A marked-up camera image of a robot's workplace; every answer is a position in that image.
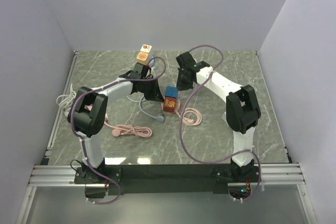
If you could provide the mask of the pink power strip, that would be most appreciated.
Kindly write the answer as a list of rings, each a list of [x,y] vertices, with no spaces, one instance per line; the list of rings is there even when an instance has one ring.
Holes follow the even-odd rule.
[[[88,110],[88,111],[91,111],[92,106],[91,105],[85,105],[85,109]]]

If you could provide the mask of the pink round socket base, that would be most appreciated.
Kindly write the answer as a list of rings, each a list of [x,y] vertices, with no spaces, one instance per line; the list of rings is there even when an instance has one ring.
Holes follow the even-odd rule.
[[[162,110],[169,114],[177,113],[181,107],[181,102],[176,98],[166,98],[163,103],[161,103]]]

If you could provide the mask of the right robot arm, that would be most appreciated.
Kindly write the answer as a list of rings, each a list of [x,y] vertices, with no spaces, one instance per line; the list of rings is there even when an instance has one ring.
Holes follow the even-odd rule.
[[[234,153],[230,157],[229,174],[241,182],[254,167],[253,138],[261,117],[256,92],[251,85],[242,86],[225,78],[208,63],[180,62],[177,88],[180,91],[193,88],[197,83],[219,96],[226,104],[223,120],[233,130]]]

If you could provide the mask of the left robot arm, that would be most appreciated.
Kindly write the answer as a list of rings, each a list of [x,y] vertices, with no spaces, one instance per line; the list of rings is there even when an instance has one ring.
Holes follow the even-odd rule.
[[[163,102],[157,77],[151,79],[118,77],[98,88],[82,87],[77,92],[68,121],[73,134],[79,138],[82,161],[89,166],[86,176],[93,183],[101,182],[105,176],[104,168],[100,167],[104,162],[100,131],[104,126],[107,107],[110,102],[136,92],[143,93],[148,101]]]

